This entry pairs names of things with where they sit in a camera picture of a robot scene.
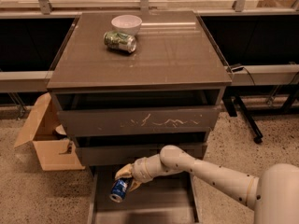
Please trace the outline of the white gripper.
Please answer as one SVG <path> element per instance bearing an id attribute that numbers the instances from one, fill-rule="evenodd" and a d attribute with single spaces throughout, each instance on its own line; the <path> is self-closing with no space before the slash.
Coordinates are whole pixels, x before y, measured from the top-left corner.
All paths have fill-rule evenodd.
<path id="1" fill-rule="evenodd" d="M 148 183 L 154 178 L 156 157 L 144 157 L 136 160 L 134 164 L 126 164 L 115 174 L 115 179 L 134 178 L 129 191 L 138 189 L 141 183 Z"/>

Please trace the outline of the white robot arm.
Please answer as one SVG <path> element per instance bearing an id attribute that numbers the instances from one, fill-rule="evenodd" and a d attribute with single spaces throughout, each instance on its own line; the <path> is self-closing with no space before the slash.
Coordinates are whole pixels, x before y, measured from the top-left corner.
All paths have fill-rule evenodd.
<path id="1" fill-rule="evenodd" d="M 254 211 L 254 224 L 299 224 L 299 168 L 279 163 L 261 176 L 240 173 L 196 159 L 168 145 L 151 157 L 122 167 L 115 178 L 131 178 L 137 189 L 157 176 L 187 172 Z"/>

